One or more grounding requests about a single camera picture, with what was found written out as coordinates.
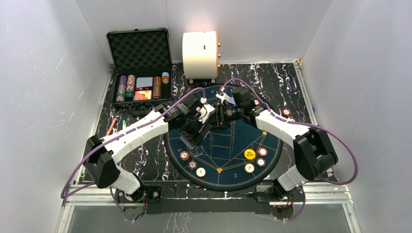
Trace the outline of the dealt card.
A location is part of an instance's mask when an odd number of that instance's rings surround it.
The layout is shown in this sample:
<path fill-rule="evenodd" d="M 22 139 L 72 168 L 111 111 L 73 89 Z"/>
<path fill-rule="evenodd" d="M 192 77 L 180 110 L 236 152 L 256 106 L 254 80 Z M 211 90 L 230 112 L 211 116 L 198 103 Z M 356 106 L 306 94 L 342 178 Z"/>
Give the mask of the dealt card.
<path fill-rule="evenodd" d="M 234 100 L 233 97 L 230 97 L 228 102 L 229 102 L 230 104 L 237 105 L 237 104 L 236 104 L 236 101 Z"/>

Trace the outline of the clear dealer button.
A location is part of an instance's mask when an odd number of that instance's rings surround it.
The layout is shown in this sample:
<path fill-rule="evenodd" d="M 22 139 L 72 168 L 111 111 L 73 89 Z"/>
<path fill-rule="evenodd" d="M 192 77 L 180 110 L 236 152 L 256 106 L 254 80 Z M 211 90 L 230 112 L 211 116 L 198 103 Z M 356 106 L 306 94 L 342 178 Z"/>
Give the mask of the clear dealer button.
<path fill-rule="evenodd" d="M 194 157 L 199 157 L 203 154 L 203 148 L 202 147 L 195 147 L 194 149 L 191 150 L 191 155 Z"/>

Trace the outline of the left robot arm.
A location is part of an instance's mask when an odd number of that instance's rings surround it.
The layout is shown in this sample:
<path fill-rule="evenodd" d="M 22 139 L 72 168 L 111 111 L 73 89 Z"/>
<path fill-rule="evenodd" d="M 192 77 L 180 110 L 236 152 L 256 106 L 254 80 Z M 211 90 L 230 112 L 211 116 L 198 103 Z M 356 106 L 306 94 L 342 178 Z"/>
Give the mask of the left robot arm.
<path fill-rule="evenodd" d="M 156 106 L 147 116 L 125 129 L 101 139 L 93 136 L 86 144 L 83 163 L 98 188 L 112 187 L 122 191 L 133 202 L 143 200 L 145 185 L 134 173 L 118 165 L 124 156 L 154 137 L 179 130 L 189 141 L 198 145 L 208 131 L 207 121 L 215 107 L 207 99 L 190 94 L 177 101 Z"/>

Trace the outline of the brown chips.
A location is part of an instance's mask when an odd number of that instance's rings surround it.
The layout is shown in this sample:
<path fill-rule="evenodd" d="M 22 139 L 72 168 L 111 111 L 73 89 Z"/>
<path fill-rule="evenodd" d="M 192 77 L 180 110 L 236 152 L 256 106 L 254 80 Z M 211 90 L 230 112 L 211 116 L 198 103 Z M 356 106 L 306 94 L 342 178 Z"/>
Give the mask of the brown chips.
<path fill-rule="evenodd" d="M 258 167 L 264 167 L 264 166 L 266 165 L 266 161 L 265 161 L 263 158 L 258 158 L 258 159 L 256 160 L 256 165 L 257 165 Z"/>
<path fill-rule="evenodd" d="M 197 168 L 197 162 L 196 161 L 190 161 L 188 163 L 188 169 L 195 170 L 196 168 Z"/>

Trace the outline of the yellow chips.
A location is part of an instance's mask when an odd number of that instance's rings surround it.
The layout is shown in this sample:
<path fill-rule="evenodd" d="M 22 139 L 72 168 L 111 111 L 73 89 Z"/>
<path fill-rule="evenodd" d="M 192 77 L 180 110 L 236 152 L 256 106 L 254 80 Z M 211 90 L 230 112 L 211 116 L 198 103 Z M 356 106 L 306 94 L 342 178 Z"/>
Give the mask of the yellow chips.
<path fill-rule="evenodd" d="M 206 170 L 203 167 L 199 167 L 196 169 L 196 176 L 197 177 L 204 177 L 206 174 Z"/>
<path fill-rule="evenodd" d="M 255 166 L 251 163 L 248 163 L 244 166 L 244 170 L 245 170 L 246 173 L 251 174 L 255 171 Z"/>

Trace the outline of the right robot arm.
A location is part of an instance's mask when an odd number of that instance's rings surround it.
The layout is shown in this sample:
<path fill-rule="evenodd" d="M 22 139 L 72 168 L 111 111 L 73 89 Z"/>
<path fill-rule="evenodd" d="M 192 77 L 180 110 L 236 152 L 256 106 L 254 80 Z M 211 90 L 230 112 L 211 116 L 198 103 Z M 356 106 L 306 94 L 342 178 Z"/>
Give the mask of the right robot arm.
<path fill-rule="evenodd" d="M 256 190 L 249 197 L 257 201 L 286 201 L 293 191 L 308 181 L 321 178 L 328 169 L 337 164 L 338 156 L 325 130 L 315 125 L 290 121 L 276 114 L 269 104 L 245 86 L 238 86 L 228 96 L 225 87 L 220 87 L 216 97 L 219 124 L 242 119 L 245 123 L 276 136 L 292 147 L 295 164 L 273 180 L 263 191 Z"/>

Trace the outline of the yellow big blind button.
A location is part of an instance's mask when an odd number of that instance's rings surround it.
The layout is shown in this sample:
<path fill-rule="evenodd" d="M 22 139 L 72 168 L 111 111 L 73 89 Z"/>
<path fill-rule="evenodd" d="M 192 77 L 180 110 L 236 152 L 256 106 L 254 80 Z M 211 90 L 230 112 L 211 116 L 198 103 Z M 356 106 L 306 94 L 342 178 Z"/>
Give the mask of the yellow big blind button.
<path fill-rule="evenodd" d="M 246 150 L 244 151 L 244 157 L 245 157 L 247 160 L 253 160 L 253 159 L 255 159 L 255 157 L 256 157 L 256 153 L 255 153 L 255 151 L 254 151 L 253 149 L 246 149 Z"/>

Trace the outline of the red poker chip stack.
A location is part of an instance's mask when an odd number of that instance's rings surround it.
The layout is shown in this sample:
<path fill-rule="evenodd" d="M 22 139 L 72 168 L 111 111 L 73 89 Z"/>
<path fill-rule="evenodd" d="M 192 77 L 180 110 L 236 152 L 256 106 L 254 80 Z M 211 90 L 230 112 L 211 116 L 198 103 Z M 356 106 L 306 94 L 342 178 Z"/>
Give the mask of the red poker chip stack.
<path fill-rule="evenodd" d="M 291 113 L 290 109 L 283 109 L 282 110 L 282 115 L 283 116 L 289 117 L 291 114 L 292 113 Z"/>

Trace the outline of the blue playing card deck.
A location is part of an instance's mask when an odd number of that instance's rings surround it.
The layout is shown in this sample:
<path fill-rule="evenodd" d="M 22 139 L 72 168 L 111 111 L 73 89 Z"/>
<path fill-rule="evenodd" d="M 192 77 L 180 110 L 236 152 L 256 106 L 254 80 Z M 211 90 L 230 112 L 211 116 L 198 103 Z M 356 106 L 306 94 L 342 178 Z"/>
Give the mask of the blue playing card deck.
<path fill-rule="evenodd" d="M 185 137 L 180 136 L 180 140 L 190 149 L 193 150 L 196 148 L 196 146 L 190 142 L 189 140 L 187 140 Z"/>

